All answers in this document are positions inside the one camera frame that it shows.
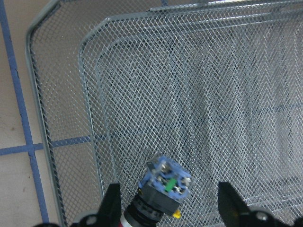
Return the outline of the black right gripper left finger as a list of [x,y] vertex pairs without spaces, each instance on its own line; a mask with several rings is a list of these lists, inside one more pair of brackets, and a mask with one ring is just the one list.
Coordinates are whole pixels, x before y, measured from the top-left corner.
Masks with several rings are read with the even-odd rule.
[[97,212],[84,212],[84,216],[73,221],[71,227],[118,227],[120,225],[120,217],[120,184],[112,183],[109,185]]

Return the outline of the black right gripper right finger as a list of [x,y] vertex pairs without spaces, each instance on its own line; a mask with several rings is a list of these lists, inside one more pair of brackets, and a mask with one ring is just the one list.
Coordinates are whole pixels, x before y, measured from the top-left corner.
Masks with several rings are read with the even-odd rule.
[[261,207],[248,206],[229,182],[218,183],[218,212],[227,227],[288,227]]

